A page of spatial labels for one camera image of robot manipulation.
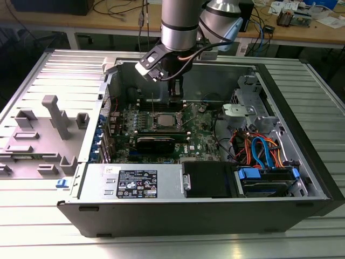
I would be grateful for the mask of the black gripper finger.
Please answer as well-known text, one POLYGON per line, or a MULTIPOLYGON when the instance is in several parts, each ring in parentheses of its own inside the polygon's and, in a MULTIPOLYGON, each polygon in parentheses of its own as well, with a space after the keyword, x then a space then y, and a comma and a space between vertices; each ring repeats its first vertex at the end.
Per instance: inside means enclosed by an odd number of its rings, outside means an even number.
POLYGON ((176 106, 184 96, 183 77, 177 77, 168 81, 169 105, 176 106))

